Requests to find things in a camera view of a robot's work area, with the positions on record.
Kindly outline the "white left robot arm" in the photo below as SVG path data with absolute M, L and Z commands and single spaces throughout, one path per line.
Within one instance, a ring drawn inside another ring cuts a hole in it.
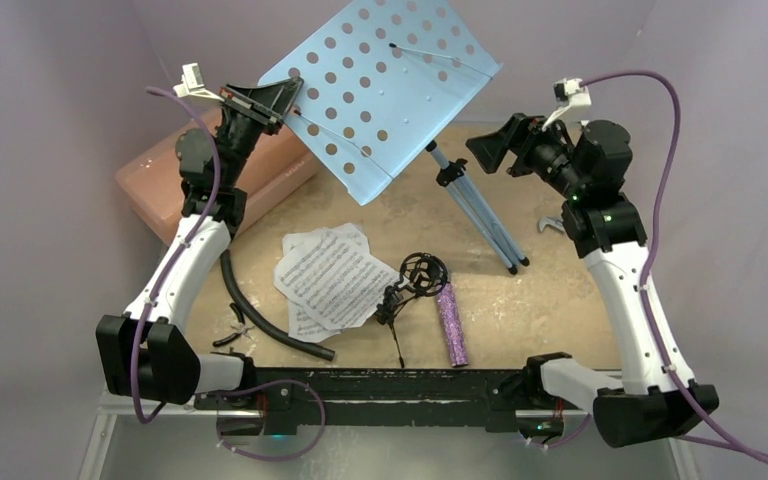
M 218 105 L 211 128 L 198 114 L 194 127 L 174 141 L 184 195 L 176 236 L 138 296 L 118 315 L 105 315 L 95 338 L 107 389 L 131 398 L 185 404 L 194 395 L 219 391 L 232 408 L 257 399 L 258 382 L 247 375 L 251 361 L 240 354 L 198 354 L 184 330 L 208 274 L 242 225 L 247 194 L 237 185 L 259 140 L 284 126 L 304 81 L 291 76 L 255 87 L 232 84 L 217 93 L 184 81 L 172 91 L 148 93 L 178 103 L 188 99 Z

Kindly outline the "light blue music stand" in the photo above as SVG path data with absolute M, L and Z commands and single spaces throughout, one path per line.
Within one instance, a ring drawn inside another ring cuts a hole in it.
M 302 81 L 286 126 L 360 205 L 420 154 L 505 268 L 529 262 L 438 135 L 500 71 L 446 1 L 353 1 L 260 77 Z

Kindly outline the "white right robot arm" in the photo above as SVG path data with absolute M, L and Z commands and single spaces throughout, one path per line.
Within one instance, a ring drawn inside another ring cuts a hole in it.
M 563 228 L 598 287 L 621 375 L 601 374 L 563 352 L 538 355 L 527 361 L 521 392 L 536 407 L 560 398 L 586 410 L 613 448 L 682 436 L 720 404 L 716 388 L 698 382 L 683 359 L 645 270 L 647 235 L 622 190 L 630 143 L 630 133 L 608 120 L 588 123 L 572 139 L 562 122 L 521 113 L 466 141 L 484 172 L 513 154 L 511 176 L 534 174 L 563 198 Z

